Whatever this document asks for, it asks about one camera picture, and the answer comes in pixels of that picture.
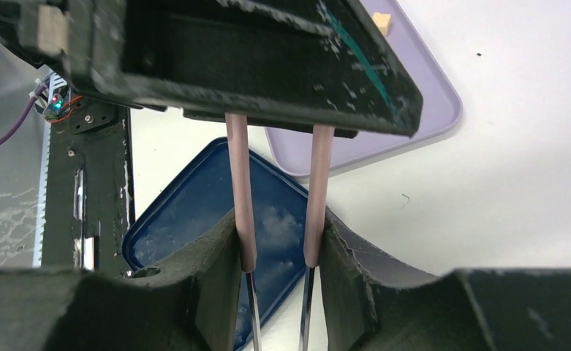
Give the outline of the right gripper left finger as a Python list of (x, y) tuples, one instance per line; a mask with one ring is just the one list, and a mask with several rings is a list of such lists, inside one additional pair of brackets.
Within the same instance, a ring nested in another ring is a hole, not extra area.
[(128, 278), (0, 269), (0, 350), (232, 350), (240, 280), (233, 213)]

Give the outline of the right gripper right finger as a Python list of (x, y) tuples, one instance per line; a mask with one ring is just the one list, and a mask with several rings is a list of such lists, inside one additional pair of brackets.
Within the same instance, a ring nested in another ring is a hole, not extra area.
[(319, 268), (329, 350), (571, 350), (571, 268), (435, 276), (332, 213)]

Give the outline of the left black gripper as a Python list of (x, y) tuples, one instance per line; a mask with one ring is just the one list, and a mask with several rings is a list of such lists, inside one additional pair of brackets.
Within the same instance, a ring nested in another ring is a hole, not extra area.
[(0, 41), (128, 107), (339, 137), (420, 126), (420, 89), (359, 1), (0, 1)]

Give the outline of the pink tongs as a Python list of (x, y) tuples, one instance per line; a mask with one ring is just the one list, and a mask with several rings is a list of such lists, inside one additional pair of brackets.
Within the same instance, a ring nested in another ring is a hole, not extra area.
[[(252, 314), (253, 345), (255, 350), (261, 350), (260, 318), (254, 283), (257, 247), (252, 206), (247, 117), (227, 113), (225, 123), (232, 177), (235, 226), (241, 243), (241, 268), (246, 277), (249, 306)], [(309, 347), (314, 278), (316, 267), (319, 265), (322, 234), (325, 230), (328, 177), (335, 131), (335, 127), (328, 125), (318, 124), (313, 128), (309, 196), (303, 243), (306, 274), (300, 321), (300, 350), (307, 350)]]

